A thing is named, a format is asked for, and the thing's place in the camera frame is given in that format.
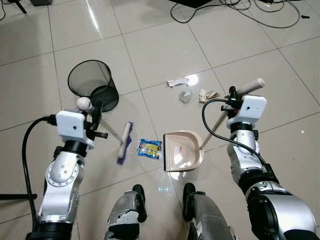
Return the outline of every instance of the dustpan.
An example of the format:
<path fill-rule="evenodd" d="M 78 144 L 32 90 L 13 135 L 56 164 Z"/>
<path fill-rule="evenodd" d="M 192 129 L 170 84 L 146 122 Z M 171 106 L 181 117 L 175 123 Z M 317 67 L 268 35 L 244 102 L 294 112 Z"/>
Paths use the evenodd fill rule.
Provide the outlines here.
<path fill-rule="evenodd" d="M 261 89 L 265 86 L 262 78 L 258 78 L 245 86 L 239 88 L 236 92 L 239 97 Z M 219 126 L 227 117 L 224 111 L 213 128 L 216 132 Z M 201 137 L 194 131 L 181 130 L 166 133 L 163 135 L 163 161 L 165 172 L 186 172 L 191 171 L 202 163 L 205 155 L 204 148 L 213 135 L 208 134 L 202 141 Z"/>
<path fill-rule="evenodd" d="M 185 172 L 197 168 L 205 151 L 201 137 L 194 131 L 182 130 L 163 135 L 163 161 L 166 172 Z"/>

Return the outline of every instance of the label on dustpan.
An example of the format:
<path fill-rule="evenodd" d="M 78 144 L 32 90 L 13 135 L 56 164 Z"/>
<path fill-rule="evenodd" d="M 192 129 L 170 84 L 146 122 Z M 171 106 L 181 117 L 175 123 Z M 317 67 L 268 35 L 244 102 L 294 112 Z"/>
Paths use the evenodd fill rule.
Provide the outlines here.
<path fill-rule="evenodd" d="M 174 163 L 177 164 L 182 160 L 182 147 L 175 146 L 174 147 Z"/>

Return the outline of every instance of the white knob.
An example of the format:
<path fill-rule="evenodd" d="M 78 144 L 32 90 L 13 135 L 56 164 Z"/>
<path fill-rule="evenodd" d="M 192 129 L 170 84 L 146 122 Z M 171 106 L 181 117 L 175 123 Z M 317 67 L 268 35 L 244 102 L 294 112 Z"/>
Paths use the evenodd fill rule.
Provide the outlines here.
<path fill-rule="evenodd" d="M 92 108 L 91 100 L 87 97 L 80 97 L 76 101 L 76 106 L 81 111 L 89 111 Z"/>

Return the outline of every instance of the tile floor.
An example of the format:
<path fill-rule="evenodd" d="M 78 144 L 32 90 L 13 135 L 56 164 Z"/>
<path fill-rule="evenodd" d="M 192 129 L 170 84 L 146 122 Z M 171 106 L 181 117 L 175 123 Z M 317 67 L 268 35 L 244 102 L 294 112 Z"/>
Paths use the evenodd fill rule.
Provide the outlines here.
<path fill-rule="evenodd" d="M 97 139 L 96 149 L 89 152 L 74 240 L 102 239 L 115 201 L 136 183 L 144 186 L 148 211 L 141 239 L 187 239 L 181 211 L 186 182 L 216 201 L 240 239 L 255 240 L 245 198 L 229 171 L 225 142 L 212 139 L 203 164 L 180 174 L 165 173 L 162 160 L 138 157 L 135 147 L 141 138 L 161 140 L 175 130 L 193 130 L 204 139 L 200 89 L 223 96 L 229 86 L 258 77 L 266 87 L 256 93 L 268 100 L 257 125 L 263 157 L 282 185 L 307 202 L 320 224 L 319 0 L 295 2 L 310 18 L 282 30 L 226 7 L 204 9 L 189 24 L 180 24 L 171 19 L 174 4 L 167 0 L 53 0 L 38 7 L 21 3 L 26 15 L 15 5 L 5 5 L 7 17 L 0 21 L 1 193 L 26 191 L 21 164 L 26 129 L 43 115 L 74 108 L 77 98 L 67 86 L 69 71 L 97 59 L 110 66 L 120 93 L 118 106 L 103 118 L 119 132 L 133 121 L 133 141 L 124 165 L 116 163 L 118 142 L 113 136 Z M 184 20 L 191 12 L 183 6 L 173 14 Z M 254 6 L 246 13 L 269 24 L 286 25 L 294 19 L 288 5 L 274 14 Z M 169 88 L 165 83 L 185 76 L 198 79 L 189 87 L 193 95 L 187 104 L 178 99 L 184 86 Z M 217 106 L 211 110 L 213 123 L 220 113 Z M 219 134 L 229 133 L 222 127 Z M 30 136 L 27 157 L 32 188 L 39 195 L 37 209 L 44 172 L 60 144 L 55 128 L 46 124 Z M 27 201 L 0 202 L 0 239 L 24 239 L 30 229 Z"/>

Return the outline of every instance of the blue bristles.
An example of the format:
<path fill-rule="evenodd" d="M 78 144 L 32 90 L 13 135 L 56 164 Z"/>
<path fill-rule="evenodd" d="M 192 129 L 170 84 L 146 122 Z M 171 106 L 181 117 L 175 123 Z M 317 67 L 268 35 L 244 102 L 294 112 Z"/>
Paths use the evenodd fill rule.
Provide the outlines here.
<path fill-rule="evenodd" d="M 130 143 L 132 142 L 132 139 L 130 137 L 130 133 L 131 133 L 131 131 L 133 129 L 133 125 L 134 125 L 134 123 L 131 121 L 130 122 L 129 134 L 128 134 L 128 137 L 126 139 L 126 144 L 125 144 L 125 150 L 124 150 L 124 153 L 123 153 L 123 157 L 122 158 L 118 158 L 118 160 L 117 160 L 117 163 L 120 164 L 120 165 L 124 164 L 125 159 L 126 159 L 126 155 L 127 155 L 127 149 L 129 147 Z"/>

